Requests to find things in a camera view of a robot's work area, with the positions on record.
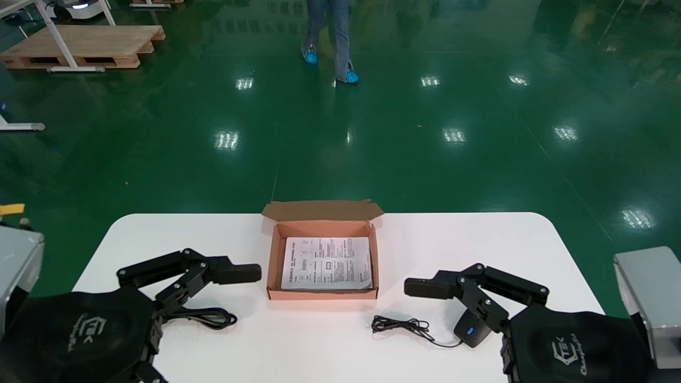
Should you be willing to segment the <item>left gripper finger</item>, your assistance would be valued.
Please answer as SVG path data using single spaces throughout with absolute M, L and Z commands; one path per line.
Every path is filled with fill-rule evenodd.
M 134 286 L 137 289 L 178 277 L 155 297 L 156 310 L 162 316 L 168 316 L 182 310 L 190 298 L 209 284 L 260 281 L 262 268 L 258 264 L 233 264 L 226 255 L 208 257 L 187 248 L 124 267 L 117 276 L 120 287 Z

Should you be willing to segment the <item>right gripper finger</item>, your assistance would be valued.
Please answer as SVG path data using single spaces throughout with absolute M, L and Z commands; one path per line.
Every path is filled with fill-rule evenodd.
M 432 279 L 409 277 L 404 281 L 407 296 L 457 299 L 493 332 L 502 332 L 509 313 L 487 293 L 498 294 L 525 306 L 546 305 L 549 289 L 508 272 L 477 263 L 464 271 L 438 271 Z

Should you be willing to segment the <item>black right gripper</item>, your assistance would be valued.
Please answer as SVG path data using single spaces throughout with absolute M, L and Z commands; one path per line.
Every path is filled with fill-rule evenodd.
M 659 382 L 639 313 L 619 318 L 531 305 L 502 338 L 508 382 Z

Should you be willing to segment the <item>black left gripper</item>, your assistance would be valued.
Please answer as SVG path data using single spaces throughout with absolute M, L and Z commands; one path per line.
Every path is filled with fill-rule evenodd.
M 134 288 L 29 298 L 2 337 L 2 382 L 165 383 L 161 321 Z

